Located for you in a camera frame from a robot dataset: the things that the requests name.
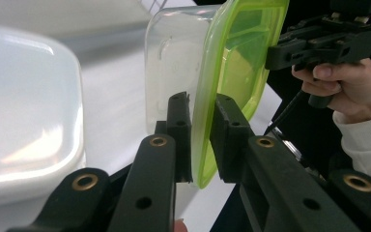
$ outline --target finger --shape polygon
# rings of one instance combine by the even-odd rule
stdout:
[[[325,97],[341,92],[342,88],[336,81],[303,81],[302,91],[311,95]]]
[[[174,221],[174,232],[187,232],[186,225],[182,219]]]
[[[339,65],[322,64],[313,69],[313,76],[321,80],[346,80],[363,81],[369,73],[366,71],[371,66],[370,59],[357,63],[344,63]]]

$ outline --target clear plastic container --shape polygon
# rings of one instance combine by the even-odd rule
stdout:
[[[166,120],[168,99],[186,91],[190,115],[194,106],[204,40],[220,5],[168,8],[159,11],[146,34],[146,120],[152,134]]]
[[[279,39],[288,3],[228,0],[220,8],[165,9],[149,24],[148,132],[153,132],[156,120],[166,119],[168,98],[187,91],[192,115],[191,170],[193,183],[201,189],[217,170],[209,139],[216,93],[233,98],[246,119],[253,116],[269,74],[264,67],[268,47]]]
[[[0,205],[48,196],[84,163],[76,57],[51,39],[0,27]]]

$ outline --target lime green plastic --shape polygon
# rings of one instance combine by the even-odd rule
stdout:
[[[269,71],[268,47],[277,44],[289,0],[228,0],[216,12],[204,44],[192,129],[194,184],[203,189],[217,168],[210,131],[216,93],[233,98],[246,119],[258,106]]]

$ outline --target mounting hole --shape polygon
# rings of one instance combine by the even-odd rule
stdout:
[[[346,49],[343,49],[342,53],[340,54],[340,56],[346,56],[349,54],[349,52],[351,51],[351,49],[348,47]]]
[[[135,202],[135,207],[139,210],[145,210],[152,206],[152,199],[150,197],[142,197]]]
[[[185,122],[185,121],[178,121],[176,124],[177,124],[177,126],[179,126],[179,127],[183,127],[183,126],[186,125],[186,122]]]
[[[353,174],[345,175],[343,177],[343,181],[346,183],[346,185],[353,189],[364,192],[371,192],[371,183],[357,175]]]
[[[150,140],[150,144],[154,147],[162,147],[167,144],[167,139],[163,137],[154,137]]]
[[[71,187],[74,190],[88,190],[95,186],[99,181],[99,178],[95,174],[82,174],[76,177],[73,182],[71,183]]]
[[[262,146],[262,147],[266,147],[266,148],[273,147],[273,145],[274,145],[273,141],[269,140],[267,138],[258,138],[257,139],[257,144]]]
[[[303,199],[303,205],[306,206],[306,208],[310,210],[314,210],[314,211],[321,209],[321,206],[319,205],[319,203],[316,202],[314,199],[310,199],[310,198]]]

